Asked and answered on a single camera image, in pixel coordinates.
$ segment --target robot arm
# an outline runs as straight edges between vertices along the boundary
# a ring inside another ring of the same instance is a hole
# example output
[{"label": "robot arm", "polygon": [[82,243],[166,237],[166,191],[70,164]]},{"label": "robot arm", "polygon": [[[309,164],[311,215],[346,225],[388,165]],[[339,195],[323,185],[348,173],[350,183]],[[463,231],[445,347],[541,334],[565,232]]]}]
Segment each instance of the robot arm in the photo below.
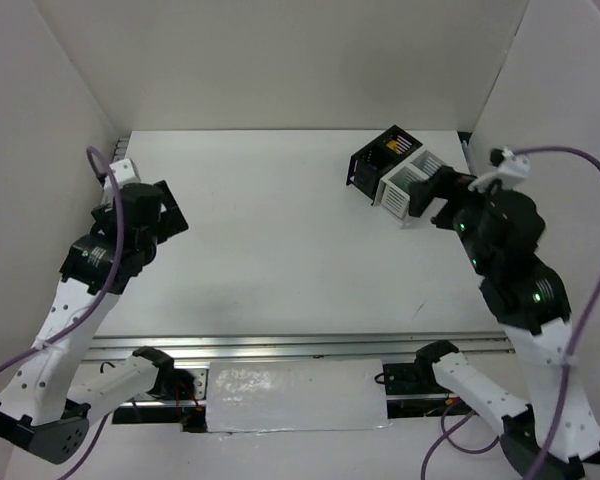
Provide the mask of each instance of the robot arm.
[{"label": "robot arm", "polygon": [[55,299],[33,344],[39,352],[0,392],[0,437],[55,464],[78,450],[91,424],[129,398],[140,393],[165,398],[181,383],[193,383],[188,372],[174,368],[168,355],[141,348],[118,368],[71,387],[93,336],[131,278],[153,261],[159,244],[188,229],[164,181],[141,183],[129,159],[111,168],[125,218],[122,261],[113,286],[84,324],[53,344],[45,343],[78,320],[111,269],[117,225],[107,180],[102,204],[92,211],[91,231],[73,243],[60,270]]},{"label": "robot arm", "polygon": [[583,462],[600,463],[600,426],[576,359],[564,356],[572,334],[564,284],[535,255],[545,222],[529,197],[511,190],[528,177],[529,160],[494,150],[491,161],[497,169],[478,178],[442,167],[429,180],[411,184],[409,215],[421,216],[434,198],[447,200],[432,223],[456,232],[483,277],[480,290],[516,350],[531,404],[471,367],[448,342],[426,347],[420,362],[428,363],[437,384],[457,393],[501,436],[505,455],[522,475],[547,439],[568,362],[565,408],[546,476],[539,478],[583,478]]}]

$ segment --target black crate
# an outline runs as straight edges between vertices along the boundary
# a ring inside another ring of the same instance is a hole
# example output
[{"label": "black crate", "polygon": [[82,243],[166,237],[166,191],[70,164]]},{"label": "black crate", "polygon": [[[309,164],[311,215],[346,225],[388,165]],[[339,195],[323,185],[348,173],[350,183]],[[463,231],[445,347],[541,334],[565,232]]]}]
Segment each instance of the black crate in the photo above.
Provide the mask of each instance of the black crate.
[{"label": "black crate", "polygon": [[380,179],[421,146],[420,141],[394,125],[351,156],[347,185],[353,183],[375,200]]}]

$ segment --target white floor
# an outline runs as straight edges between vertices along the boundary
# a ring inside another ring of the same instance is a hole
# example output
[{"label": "white floor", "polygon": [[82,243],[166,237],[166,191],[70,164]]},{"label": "white floor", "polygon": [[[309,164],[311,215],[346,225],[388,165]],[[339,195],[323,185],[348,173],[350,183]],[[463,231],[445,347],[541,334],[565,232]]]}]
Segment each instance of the white floor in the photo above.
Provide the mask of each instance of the white floor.
[{"label": "white floor", "polygon": [[[159,247],[98,335],[499,331],[457,236],[407,230],[354,186],[379,131],[134,132],[190,229]],[[413,132],[459,170],[455,132]]]}]

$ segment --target black cable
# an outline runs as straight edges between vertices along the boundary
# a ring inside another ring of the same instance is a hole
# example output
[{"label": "black cable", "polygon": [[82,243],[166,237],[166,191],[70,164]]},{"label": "black cable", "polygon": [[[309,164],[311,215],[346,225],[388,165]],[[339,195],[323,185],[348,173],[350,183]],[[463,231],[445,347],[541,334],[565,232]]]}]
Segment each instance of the black cable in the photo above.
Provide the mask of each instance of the black cable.
[{"label": "black cable", "polygon": [[[107,365],[111,368],[116,368],[116,366],[111,363],[111,362],[102,362],[100,364],[100,373],[104,373],[104,366]],[[133,411],[136,412],[136,420],[138,421],[138,423],[142,423],[142,415],[140,414],[140,408],[138,408],[138,404],[136,403],[135,399],[131,399],[129,400],[131,402],[131,405],[133,405]]]}]

